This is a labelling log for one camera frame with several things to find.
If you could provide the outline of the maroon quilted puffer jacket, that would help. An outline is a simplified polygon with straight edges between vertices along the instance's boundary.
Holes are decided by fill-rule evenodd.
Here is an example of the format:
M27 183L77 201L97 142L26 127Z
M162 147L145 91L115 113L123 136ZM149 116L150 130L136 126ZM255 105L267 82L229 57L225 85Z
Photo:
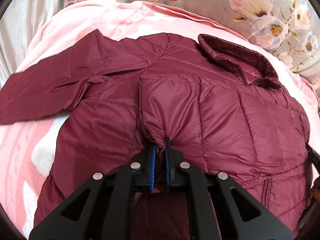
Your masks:
M95 30L12 75L1 124L69 113L37 204L39 224L96 172L116 173L164 138L203 172L229 174L297 235L312 181L303 107L256 51L201 34L120 41Z

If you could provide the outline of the silver satin curtain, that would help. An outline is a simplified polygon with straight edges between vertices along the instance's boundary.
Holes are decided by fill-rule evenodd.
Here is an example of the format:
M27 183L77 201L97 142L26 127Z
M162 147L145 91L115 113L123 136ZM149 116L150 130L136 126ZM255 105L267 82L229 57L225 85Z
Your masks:
M37 31L60 9L60 0L11 0L1 16L1 86L25 58Z

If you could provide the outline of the pink patterned blanket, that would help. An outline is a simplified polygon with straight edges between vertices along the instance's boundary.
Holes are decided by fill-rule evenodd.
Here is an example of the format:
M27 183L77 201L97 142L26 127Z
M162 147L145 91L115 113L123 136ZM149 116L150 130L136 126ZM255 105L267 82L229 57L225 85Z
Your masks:
M316 93L306 79L231 29L168 5L113 0L69 2L37 31L16 73L61 53L95 30L115 41L161 33L197 41L199 35L205 34L258 52L272 65L289 95L303 107L310 125L307 143L319 149ZM36 120L1 124L1 204L25 236L36 225L38 199L55 159L59 131L68 117L67 111L61 111Z

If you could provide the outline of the grey floral bed cover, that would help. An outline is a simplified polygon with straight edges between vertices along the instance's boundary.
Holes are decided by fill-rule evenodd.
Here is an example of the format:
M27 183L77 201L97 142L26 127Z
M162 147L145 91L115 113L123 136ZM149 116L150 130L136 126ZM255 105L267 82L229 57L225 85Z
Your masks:
M319 88L319 0L116 0L172 5L211 18Z

